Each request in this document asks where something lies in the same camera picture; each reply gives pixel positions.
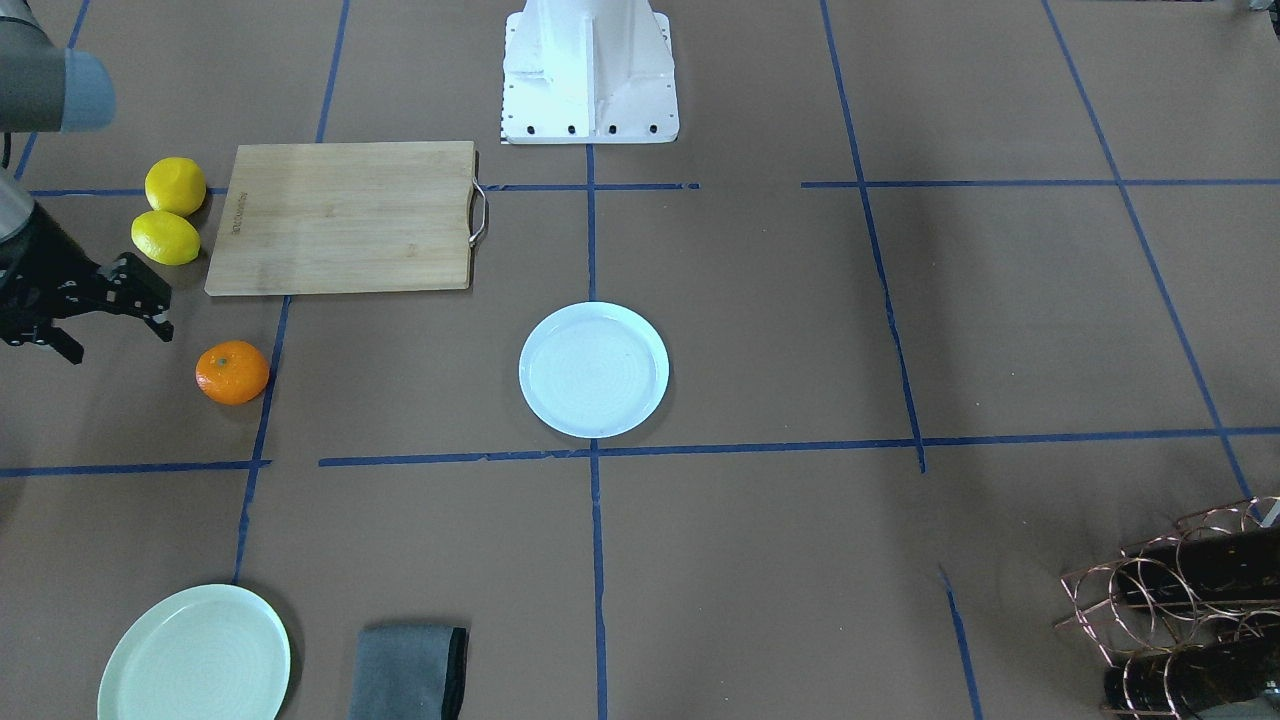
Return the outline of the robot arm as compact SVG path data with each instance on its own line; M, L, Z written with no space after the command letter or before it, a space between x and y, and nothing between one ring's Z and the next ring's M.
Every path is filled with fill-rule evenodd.
M102 63L56 46L27 1L1 4L1 81L4 136L96 131L114 120L116 96ZM3 345L50 348L81 364L83 346L56 323L91 313L133 316L172 341L172 287L141 258L95 263L9 170L1 205Z

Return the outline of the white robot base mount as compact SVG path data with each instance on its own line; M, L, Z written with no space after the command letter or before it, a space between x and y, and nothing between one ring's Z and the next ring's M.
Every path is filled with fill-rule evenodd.
M500 141L672 143L669 18L648 1L527 1L504 24Z

